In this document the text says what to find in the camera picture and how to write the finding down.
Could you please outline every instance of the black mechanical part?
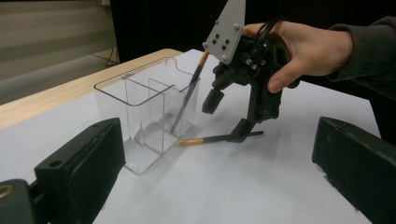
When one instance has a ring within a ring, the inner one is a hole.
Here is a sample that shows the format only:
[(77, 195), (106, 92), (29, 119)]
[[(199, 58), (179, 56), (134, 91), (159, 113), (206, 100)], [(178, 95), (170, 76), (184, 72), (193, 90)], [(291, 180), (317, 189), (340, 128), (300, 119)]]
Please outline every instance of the black mechanical part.
[(396, 223), (396, 146), (350, 123), (322, 117), (312, 162), (371, 222)]
[(224, 93), (221, 91), (236, 83), (251, 86), (247, 118), (241, 119), (230, 134), (228, 142), (241, 143), (256, 123), (267, 119), (277, 119), (282, 91), (271, 93), (267, 84), (272, 74), (286, 63), (283, 49), (269, 40), (242, 35), (233, 60), (229, 64), (220, 62), (213, 69), (216, 79), (213, 90), (203, 104), (204, 113), (213, 114)]
[(0, 223), (93, 223), (125, 164), (119, 119), (97, 122), (35, 168), (0, 183)]

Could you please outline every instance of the white mounting plate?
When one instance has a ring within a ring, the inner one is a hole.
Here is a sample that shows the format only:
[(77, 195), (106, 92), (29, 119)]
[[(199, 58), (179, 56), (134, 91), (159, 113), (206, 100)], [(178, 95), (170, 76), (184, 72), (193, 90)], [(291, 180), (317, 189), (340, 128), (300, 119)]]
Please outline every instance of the white mounting plate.
[(210, 54), (223, 63), (233, 59), (245, 26), (245, 0), (229, 0), (203, 44)]

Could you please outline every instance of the white table surface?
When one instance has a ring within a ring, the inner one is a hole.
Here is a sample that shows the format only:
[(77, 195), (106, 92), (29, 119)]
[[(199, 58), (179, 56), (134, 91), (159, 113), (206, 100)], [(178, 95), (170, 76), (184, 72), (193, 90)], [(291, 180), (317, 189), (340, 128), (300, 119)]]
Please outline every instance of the white table surface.
[[(193, 73), (202, 52), (177, 56)], [(248, 112), (250, 87), (233, 84), (214, 115), (201, 112), (218, 61), (201, 74), (195, 127), (183, 138), (230, 133)], [(122, 169), (94, 223), (370, 223), (311, 161), (319, 117), (355, 124), (379, 136), (370, 103), (301, 82), (285, 89), (280, 115), (257, 124), (241, 144), (172, 147), (145, 174)], [(0, 130), (0, 181), (32, 183), (34, 168), (99, 121), (94, 93)]]

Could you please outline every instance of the dark sleeve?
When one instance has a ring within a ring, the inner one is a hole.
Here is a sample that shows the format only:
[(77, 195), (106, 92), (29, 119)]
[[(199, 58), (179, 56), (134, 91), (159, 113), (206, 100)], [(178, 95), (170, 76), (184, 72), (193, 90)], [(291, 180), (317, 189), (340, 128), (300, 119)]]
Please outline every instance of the dark sleeve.
[(370, 26), (337, 24), (353, 40), (351, 58), (332, 81), (349, 79), (396, 100), (396, 17), (385, 17)]

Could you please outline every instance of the clear plastic container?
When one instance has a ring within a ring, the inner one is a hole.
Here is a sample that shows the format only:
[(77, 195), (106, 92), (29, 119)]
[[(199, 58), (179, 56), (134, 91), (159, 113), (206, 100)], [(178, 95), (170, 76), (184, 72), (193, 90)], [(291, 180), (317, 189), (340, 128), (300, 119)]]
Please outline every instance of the clear plastic container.
[(163, 58), (94, 86), (101, 119), (120, 118), (125, 166), (135, 174), (193, 126), (199, 79), (191, 78), (176, 59)]

